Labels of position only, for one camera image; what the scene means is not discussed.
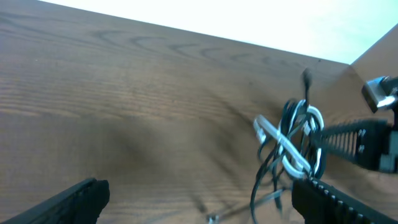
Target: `white cable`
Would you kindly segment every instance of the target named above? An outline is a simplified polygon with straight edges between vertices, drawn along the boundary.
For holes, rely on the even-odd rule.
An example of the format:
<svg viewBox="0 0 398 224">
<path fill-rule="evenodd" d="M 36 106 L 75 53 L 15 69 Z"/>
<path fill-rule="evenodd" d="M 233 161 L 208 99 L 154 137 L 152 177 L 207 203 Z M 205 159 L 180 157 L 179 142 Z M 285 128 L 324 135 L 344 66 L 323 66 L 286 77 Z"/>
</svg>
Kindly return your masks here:
<svg viewBox="0 0 398 224">
<path fill-rule="evenodd" d="M 296 119 L 297 116 L 297 110 L 302 107 L 305 104 L 305 100 L 300 100 L 296 108 L 294 109 L 293 115 L 290 119 L 290 126 L 289 126 L 289 132 L 292 130 L 294 127 L 294 120 L 297 120 L 299 122 L 299 119 Z M 320 126 L 320 129 L 323 129 L 324 127 L 324 122 L 321 113 L 319 112 L 318 109 L 314 106 L 308 106 L 307 109 L 308 113 L 311 113 L 315 119 L 318 121 L 318 124 Z M 284 155 L 282 159 L 282 164 L 289 175 L 292 177 L 301 179 L 305 176 L 305 172 L 303 172 L 303 169 L 306 170 L 307 172 L 311 172 L 311 167 L 308 161 L 301 155 L 301 152 L 299 152 L 296 147 L 280 132 L 280 122 L 278 125 L 278 129 L 276 129 L 265 117 L 262 115 L 257 116 L 257 118 L 254 120 L 254 127 L 257 132 L 257 138 L 259 138 L 259 134 L 262 134 L 261 136 L 263 138 L 259 138 L 260 143 L 262 144 L 265 141 L 265 133 L 261 132 L 260 130 L 265 129 L 273 138 L 276 139 L 278 143 L 280 143 L 280 148 L 278 149 L 279 155 L 283 153 L 284 150 L 286 150 L 291 156 L 292 156 L 292 163 L 293 165 L 289 162 L 288 158 L 286 155 Z M 315 120 L 311 118 L 310 123 L 307 121 L 305 122 L 303 126 L 303 132 L 306 135 L 309 135 L 310 131 L 316 130 L 316 125 L 315 125 Z M 320 157 L 321 157 L 321 152 L 322 149 L 317 150 L 317 160 L 315 162 L 315 167 L 314 167 L 314 173 L 317 173 L 319 170 L 320 166 Z"/>
</svg>

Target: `wooden desk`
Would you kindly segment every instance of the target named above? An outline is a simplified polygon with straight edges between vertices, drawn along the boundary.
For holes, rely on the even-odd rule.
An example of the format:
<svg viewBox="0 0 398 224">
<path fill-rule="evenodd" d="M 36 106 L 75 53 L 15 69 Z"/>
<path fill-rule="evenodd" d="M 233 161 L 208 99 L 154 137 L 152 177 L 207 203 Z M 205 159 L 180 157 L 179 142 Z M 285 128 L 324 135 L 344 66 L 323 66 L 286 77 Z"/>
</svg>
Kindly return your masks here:
<svg viewBox="0 0 398 224">
<path fill-rule="evenodd" d="M 344 64 L 1 1 L 0 220 L 87 177 L 110 183 L 99 223 L 196 224 L 247 204 L 259 167 L 252 119 L 277 124 L 284 103 L 303 97 L 305 67 L 326 124 L 371 116 Z M 330 157 L 324 180 L 398 218 L 395 177 Z M 303 223 L 283 201 L 282 218 L 273 203 L 258 208 L 261 223 Z M 249 212 L 225 223 L 251 223 Z"/>
</svg>

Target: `cable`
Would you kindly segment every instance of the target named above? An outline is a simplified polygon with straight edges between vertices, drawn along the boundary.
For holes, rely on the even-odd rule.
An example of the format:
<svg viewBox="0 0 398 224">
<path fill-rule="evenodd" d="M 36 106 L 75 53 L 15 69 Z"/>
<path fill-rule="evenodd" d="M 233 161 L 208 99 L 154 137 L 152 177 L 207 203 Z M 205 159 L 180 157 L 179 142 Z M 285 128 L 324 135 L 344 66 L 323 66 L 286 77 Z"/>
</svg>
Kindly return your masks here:
<svg viewBox="0 0 398 224">
<path fill-rule="evenodd" d="M 262 122 L 257 122 L 257 119 L 254 122 L 254 128 L 257 131 L 257 137 L 259 140 L 261 139 L 261 145 L 257 150 L 257 157 L 262 163 L 256 174 L 256 181 L 253 186 L 250 201 L 251 216 L 254 224 L 258 224 L 255 214 L 255 199 L 257 190 L 259 186 L 262 185 L 261 182 L 269 171 L 271 172 L 272 179 L 268 184 L 273 184 L 274 192 L 278 191 L 278 181 L 282 173 L 285 171 L 287 171 L 290 178 L 303 178 L 304 173 L 314 175 L 314 172 L 312 171 L 315 168 L 315 172 L 319 171 L 320 158 L 317 157 L 318 153 L 313 150 L 314 148 L 309 142 L 307 142 L 307 145 L 305 145 L 306 136 L 316 129 L 323 128 L 323 119 L 320 112 L 316 108 L 310 106 L 308 101 L 308 91 L 311 85 L 311 76 L 308 69 L 305 69 L 303 72 L 303 83 L 305 87 L 305 100 L 297 101 L 295 99 L 291 99 L 286 102 L 282 111 L 282 117 L 278 126 L 278 130 L 275 130 L 273 125 L 271 125 L 270 122 L 268 122 L 262 116 L 260 116 Z M 262 130 L 263 128 L 265 128 L 266 131 L 268 131 L 268 133 L 270 133 L 271 136 L 277 140 L 273 150 L 271 150 L 265 160 L 262 160 L 261 152 L 262 149 L 270 143 L 272 138 L 266 137 L 264 131 Z M 301 137 L 300 148 L 296 149 L 290 142 L 290 139 L 301 129 L 303 130 L 303 134 Z M 292 156 L 290 159 L 288 159 L 286 156 L 289 154 Z M 283 163 L 284 167 L 277 173 L 277 165 L 280 162 Z M 280 201 L 280 197 L 275 197 L 274 200 L 277 209 L 281 212 L 282 203 Z"/>
</svg>

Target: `tangled cable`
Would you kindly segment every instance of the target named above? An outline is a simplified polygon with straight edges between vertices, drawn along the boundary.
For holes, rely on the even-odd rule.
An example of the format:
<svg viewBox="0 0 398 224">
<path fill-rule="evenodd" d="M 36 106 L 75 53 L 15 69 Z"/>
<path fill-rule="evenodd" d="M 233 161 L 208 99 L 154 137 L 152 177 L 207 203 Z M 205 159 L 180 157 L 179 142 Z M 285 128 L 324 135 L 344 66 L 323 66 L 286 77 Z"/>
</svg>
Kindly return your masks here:
<svg viewBox="0 0 398 224">
<path fill-rule="evenodd" d="M 325 170 L 326 155 L 322 152 L 322 149 L 315 149 L 311 146 L 308 139 L 306 141 L 306 137 L 310 136 L 312 132 L 324 127 L 323 118 L 319 110 L 309 105 L 308 91 L 311 79 L 308 69 L 303 72 L 303 80 L 305 100 L 289 100 L 285 104 L 278 129 L 261 115 L 254 121 L 254 129 L 257 132 L 257 138 L 261 142 L 257 156 L 262 163 L 256 174 L 256 182 L 250 200 L 250 210 L 254 224 L 258 224 L 255 214 L 257 190 L 264 176 L 269 171 L 272 174 L 271 183 L 274 186 L 274 192 L 276 192 L 279 178 L 285 171 L 291 179 L 302 179 L 306 176 L 320 177 Z M 273 150 L 263 160 L 261 157 L 262 149 L 272 140 L 272 138 L 267 138 L 264 130 L 277 142 Z M 302 130 L 302 137 L 300 147 L 297 149 L 290 140 L 300 130 Z M 283 164 L 283 168 L 277 173 L 277 165 L 280 162 Z M 274 200 L 278 210 L 282 211 L 280 197 L 276 197 Z"/>
</svg>

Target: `black connector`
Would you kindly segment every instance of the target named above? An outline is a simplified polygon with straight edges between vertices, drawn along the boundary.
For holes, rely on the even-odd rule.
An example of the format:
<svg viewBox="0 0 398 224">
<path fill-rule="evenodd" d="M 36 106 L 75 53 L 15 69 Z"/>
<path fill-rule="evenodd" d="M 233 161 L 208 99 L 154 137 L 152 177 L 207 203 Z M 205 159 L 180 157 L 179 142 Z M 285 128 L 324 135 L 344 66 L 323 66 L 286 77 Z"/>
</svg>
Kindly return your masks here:
<svg viewBox="0 0 398 224">
<path fill-rule="evenodd" d="M 109 196 L 107 180 L 86 179 L 3 224 L 94 224 Z"/>
<path fill-rule="evenodd" d="M 398 78 L 386 77 L 380 86 L 388 96 L 398 94 Z"/>
<path fill-rule="evenodd" d="M 303 82 L 304 82 L 304 97 L 305 97 L 305 106 L 308 108 L 310 105 L 309 99 L 308 99 L 308 92 L 310 90 L 311 84 L 312 84 L 312 76 L 309 68 L 306 68 L 303 71 Z"/>
<path fill-rule="evenodd" d="M 304 217 L 306 224 L 398 224 L 317 179 L 296 180 L 293 183 L 292 205 Z"/>
<path fill-rule="evenodd" d="M 386 150 L 380 156 L 379 170 L 396 173 L 398 161 L 398 131 L 391 131 L 387 139 Z"/>
</svg>

